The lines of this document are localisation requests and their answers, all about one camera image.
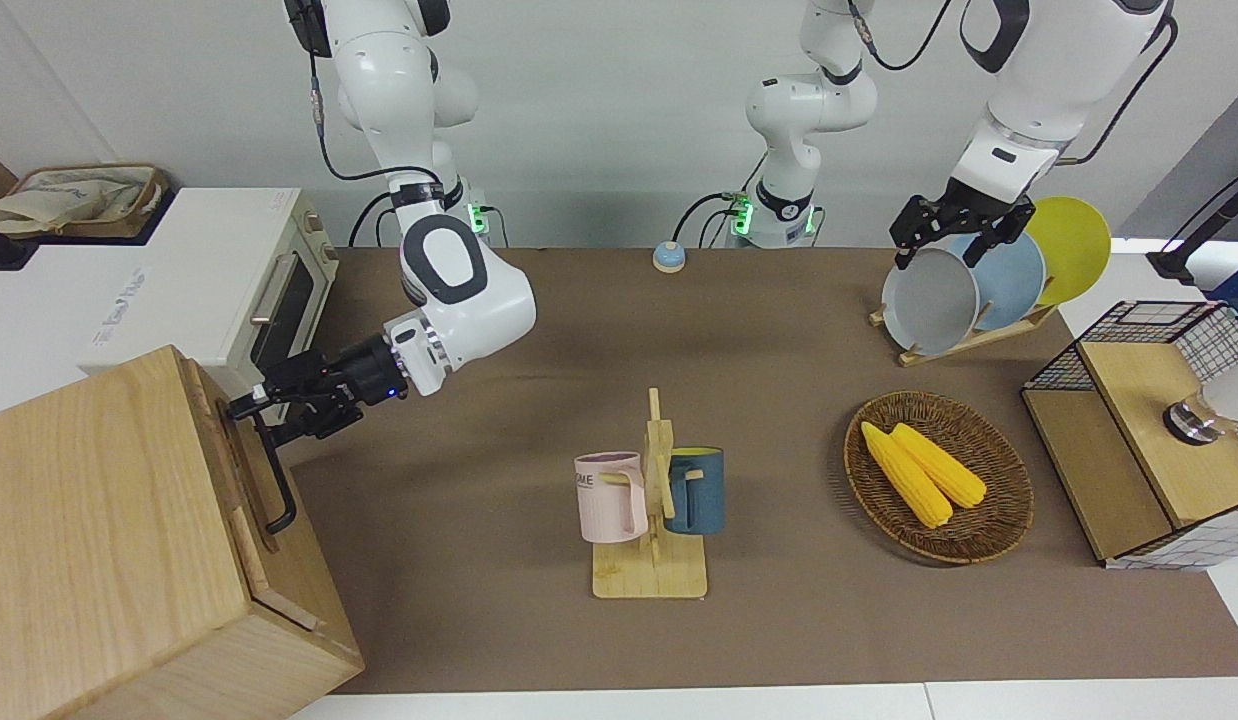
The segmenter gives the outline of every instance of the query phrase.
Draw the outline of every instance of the wire basket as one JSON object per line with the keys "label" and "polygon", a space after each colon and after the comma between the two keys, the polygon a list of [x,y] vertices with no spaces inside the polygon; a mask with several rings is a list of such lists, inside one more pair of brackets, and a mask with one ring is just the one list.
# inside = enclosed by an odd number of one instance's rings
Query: wire basket
{"label": "wire basket", "polygon": [[[912,515],[867,450],[860,423],[890,432],[907,423],[979,475],[988,495],[979,506],[954,507],[952,520],[930,529]],[[1032,486],[1015,448],[971,407],[940,395],[894,392],[863,405],[846,433],[846,475],[869,518],[911,552],[968,565],[1005,555],[1032,525]]]}

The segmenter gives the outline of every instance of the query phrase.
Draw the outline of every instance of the corn cob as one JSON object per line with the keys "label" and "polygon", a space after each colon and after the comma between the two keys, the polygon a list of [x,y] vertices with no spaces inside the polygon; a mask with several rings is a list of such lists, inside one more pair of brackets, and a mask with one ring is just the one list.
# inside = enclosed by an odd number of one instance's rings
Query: corn cob
{"label": "corn cob", "polygon": [[953,502],[962,507],[974,507],[984,501],[984,496],[988,495],[984,480],[971,473],[956,456],[948,455],[942,447],[935,445],[930,438],[906,423],[894,426],[890,437],[917,465],[921,465],[935,486]]}
{"label": "corn cob", "polygon": [[926,478],[926,471],[890,435],[873,423],[863,423],[863,439],[872,459],[885,471],[895,491],[927,528],[938,528],[952,520],[952,505]]}

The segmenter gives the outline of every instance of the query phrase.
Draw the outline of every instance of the brown tablecloth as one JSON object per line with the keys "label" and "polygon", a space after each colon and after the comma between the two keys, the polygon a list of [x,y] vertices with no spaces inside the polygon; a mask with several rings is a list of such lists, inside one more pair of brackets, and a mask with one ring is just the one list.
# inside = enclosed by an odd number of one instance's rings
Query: brown tablecloth
{"label": "brown tablecloth", "polygon": [[[889,251],[515,250],[539,323],[436,396],[286,447],[364,653],[343,692],[531,692],[1238,675],[1205,574],[1099,569],[1018,388],[1070,340],[1039,332],[919,367],[867,324]],[[390,250],[343,254],[317,346],[407,309]],[[725,448],[728,527],[702,601],[591,596],[572,459],[639,450],[646,387],[678,443]],[[842,478],[862,402],[926,388],[1028,464],[1016,551],[919,564]]]}

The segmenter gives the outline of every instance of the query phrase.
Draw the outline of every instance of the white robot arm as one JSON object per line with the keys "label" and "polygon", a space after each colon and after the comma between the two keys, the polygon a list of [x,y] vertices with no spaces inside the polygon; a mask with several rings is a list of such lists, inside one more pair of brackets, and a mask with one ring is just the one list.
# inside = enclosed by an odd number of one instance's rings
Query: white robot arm
{"label": "white robot arm", "polygon": [[[873,2],[862,0],[863,12]],[[806,231],[823,163],[806,137],[863,126],[877,110],[877,85],[863,72],[863,47],[846,0],[808,0],[801,47],[820,64],[817,72],[766,78],[748,96],[748,121],[765,137],[766,158],[748,188],[747,230],[739,238],[758,247],[791,247]]]}
{"label": "white robot arm", "polygon": [[[863,6],[862,1],[855,5]],[[974,266],[1013,242],[1031,218],[1029,187],[1080,135],[1154,35],[1172,0],[967,0],[962,41],[997,75],[997,90],[938,200],[914,195],[890,234],[906,268],[916,250],[953,233],[979,233]],[[976,37],[979,10],[990,32]],[[990,15],[995,10],[995,17]]]}
{"label": "white robot arm", "polygon": [[[465,74],[439,68],[423,43],[449,22],[446,2],[324,0],[323,6],[340,104],[366,134],[378,163],[431,168],[439,155],[441,179],[458,182],[449,147],[437,144],[433,131],[438,121],[467,122],[475,92]],[[385,332],[401,374],[431,395],[447,372],[524,336],[535,325],[535,296],[526,275],[491,252],[468,223],[446,214],[444,184],[405,169],[390,173],[387,186],[404,229],[401,282],[418,309],[389,322]]]}
{"label": "white robot arm", "polygon": [[[229,416],[254,416],[259,424],[271,405],[300,406],[284,424],[266,428],[272,447],[348,427],[361,418],[360,402],[404,397],[407,379],[432,395],[446,374],[511,345],[536,319],[526,275],[479,241],[467,221],[446,214],[464,183],[435,129],[467,122],[477,109],[472,78],[441,68],[423,43],[449,24],[446,0],[286,5],[305,48],[334,58],[340,110],[375,151],[381,169],[374,174],[385,177],[404,229],[401,286],[418,308],[332,362],[312,350],[264,369],[264,382],[232,402]],[[316,82],[313,103],[321,131]]]}

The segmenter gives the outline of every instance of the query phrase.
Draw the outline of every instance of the mug handle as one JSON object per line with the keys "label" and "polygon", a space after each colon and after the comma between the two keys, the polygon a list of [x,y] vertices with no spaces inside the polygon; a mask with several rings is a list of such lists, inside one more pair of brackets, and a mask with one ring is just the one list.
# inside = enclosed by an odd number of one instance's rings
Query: mug handle
{"label": "mug handle", "polygon": [[691,492],[691,480],[702,480],[703,470],[698,468],[686,471],[686,527],[695,528],[695,494]]}
{"label": "mug handle", "polygon": [[615,486],[628,486],[628,523],[625,532],[634,532],[638,527],[638,516],[646,513],[646,484],[641,470],[636,468],[620,468],[618,473],[600,473],[603,482],[615,484]]}

